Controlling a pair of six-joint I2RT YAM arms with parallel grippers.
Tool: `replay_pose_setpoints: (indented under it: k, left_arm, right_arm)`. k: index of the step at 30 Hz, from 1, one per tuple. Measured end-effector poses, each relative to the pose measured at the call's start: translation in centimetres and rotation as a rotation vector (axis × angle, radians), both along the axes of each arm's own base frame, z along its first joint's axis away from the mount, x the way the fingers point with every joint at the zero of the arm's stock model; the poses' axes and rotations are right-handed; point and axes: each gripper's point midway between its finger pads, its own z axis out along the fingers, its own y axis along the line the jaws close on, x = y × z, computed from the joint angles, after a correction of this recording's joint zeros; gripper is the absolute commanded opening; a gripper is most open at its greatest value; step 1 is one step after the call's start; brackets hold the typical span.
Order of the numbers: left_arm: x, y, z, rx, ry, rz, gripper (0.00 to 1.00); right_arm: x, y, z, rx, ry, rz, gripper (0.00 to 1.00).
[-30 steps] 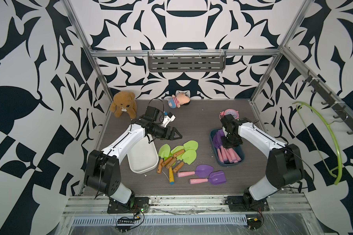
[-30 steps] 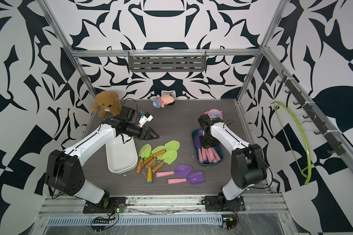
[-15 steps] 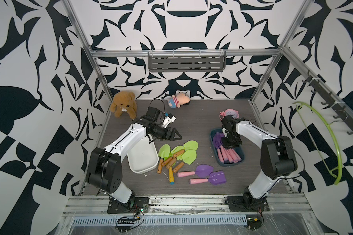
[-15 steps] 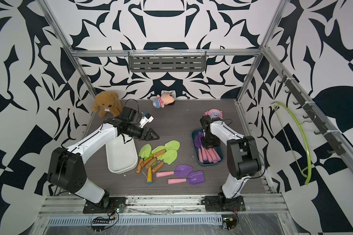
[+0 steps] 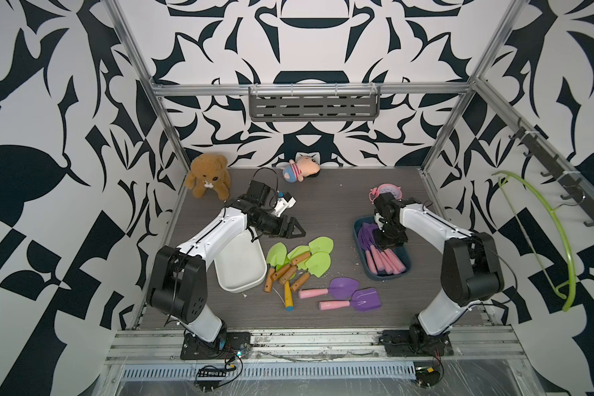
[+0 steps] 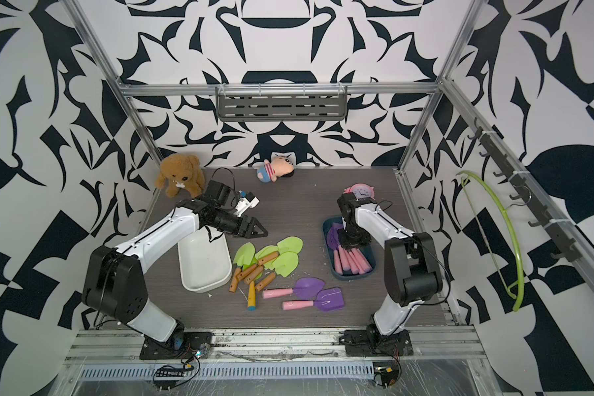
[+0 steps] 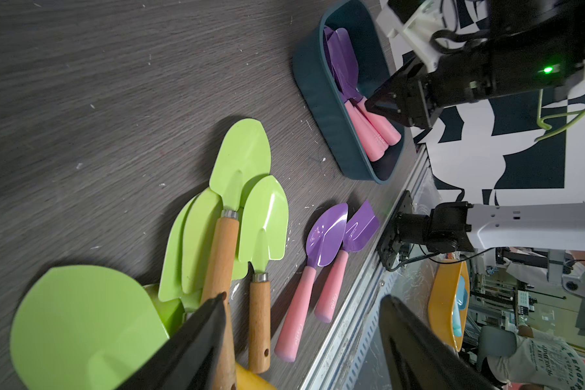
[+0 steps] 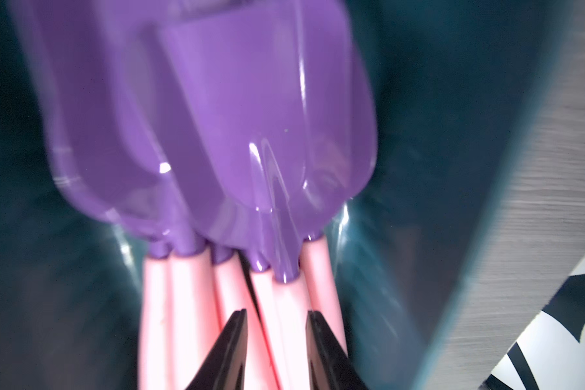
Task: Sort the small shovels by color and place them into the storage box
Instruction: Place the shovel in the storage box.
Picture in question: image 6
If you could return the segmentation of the purple square scoop pink handle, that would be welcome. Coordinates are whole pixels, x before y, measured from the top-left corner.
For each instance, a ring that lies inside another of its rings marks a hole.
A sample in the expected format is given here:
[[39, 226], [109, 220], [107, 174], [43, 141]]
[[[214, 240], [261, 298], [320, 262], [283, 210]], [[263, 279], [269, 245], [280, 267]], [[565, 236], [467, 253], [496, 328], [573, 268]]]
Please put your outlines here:
[[336, 274], [342, 276], [343, 275], [343, 267], [341, 264], [341, 260], [338, 254], [338, 250], [333, 250], [333, 265]]

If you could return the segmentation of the purple pointed shovel pink handle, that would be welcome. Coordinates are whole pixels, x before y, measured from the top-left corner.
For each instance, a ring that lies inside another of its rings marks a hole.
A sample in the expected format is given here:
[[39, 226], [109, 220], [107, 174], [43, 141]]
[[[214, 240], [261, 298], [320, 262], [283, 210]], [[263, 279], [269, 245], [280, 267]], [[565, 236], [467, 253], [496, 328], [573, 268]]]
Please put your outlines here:
[[363, 255], [360, 249], [353, 249], [353, 254], [355, 255], [356, 261], [361, 266], [363, 272], [367, 273], [372, 271], [372, 266], [366, 260], [365, 256]]

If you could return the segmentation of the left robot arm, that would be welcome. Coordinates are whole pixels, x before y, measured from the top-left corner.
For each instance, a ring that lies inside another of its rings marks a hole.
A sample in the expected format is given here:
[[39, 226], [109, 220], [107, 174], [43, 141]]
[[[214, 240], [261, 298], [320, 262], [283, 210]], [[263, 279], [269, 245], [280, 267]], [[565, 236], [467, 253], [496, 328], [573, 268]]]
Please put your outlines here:
[[224, 205], [231, 191], [224, 183], [211, 180], [204, 194], [179, 201], [163, 219], [133, 239], [95, 249], [82, 291], [84, 305], [159, 346], [180, 351], [184, 326], [149, 300], [145, 273], [174, 245], [208, 227], [244, 239], [266, 237], [268, 232], [258, 219], [244, 214], [259, 199], [251, 192], [239, 193], [237, 205], [229, 210]]

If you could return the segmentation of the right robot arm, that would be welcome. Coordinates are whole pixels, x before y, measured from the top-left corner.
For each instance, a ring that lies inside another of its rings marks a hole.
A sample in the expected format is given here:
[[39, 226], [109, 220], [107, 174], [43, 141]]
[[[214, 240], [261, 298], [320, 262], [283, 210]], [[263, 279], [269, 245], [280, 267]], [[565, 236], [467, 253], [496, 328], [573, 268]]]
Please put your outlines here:
[[433, 239], [399, 224], [371, 197], [343, 193], [338, 207], [343, 219], [338, 233], [342, 250], [351, 252], [376, 242], [384, 251], [386, 297], [373, 315], [371, 332], [377, 338], [393, 336], [404, 330], [418, 308], [432, 306], [432, 298], [443, 290], [443, 270]]

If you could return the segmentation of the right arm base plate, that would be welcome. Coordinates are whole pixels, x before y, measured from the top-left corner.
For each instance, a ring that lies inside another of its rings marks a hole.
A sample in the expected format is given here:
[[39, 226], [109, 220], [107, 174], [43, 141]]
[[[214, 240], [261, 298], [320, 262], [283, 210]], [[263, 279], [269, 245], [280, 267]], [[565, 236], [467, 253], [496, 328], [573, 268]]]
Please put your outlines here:
[[353, 357], [413, 356], [413, 345], [407, 330], [393, 335], [381, 335], [375, 326], [366, 330], [346, 330], [338, 339], [346, 354]]

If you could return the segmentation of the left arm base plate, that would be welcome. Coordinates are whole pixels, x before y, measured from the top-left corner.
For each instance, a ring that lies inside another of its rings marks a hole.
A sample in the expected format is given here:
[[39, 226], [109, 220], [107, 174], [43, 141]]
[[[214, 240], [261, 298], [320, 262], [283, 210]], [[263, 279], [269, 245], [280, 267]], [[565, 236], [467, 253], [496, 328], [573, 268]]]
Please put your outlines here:
[[153, 338], [145, 336], [140, 360], [158, 361], [202, 357], [211, 348], [214, 333], [211, 332], [183, 332], [177, 331], [168, 341], [160, 343]]

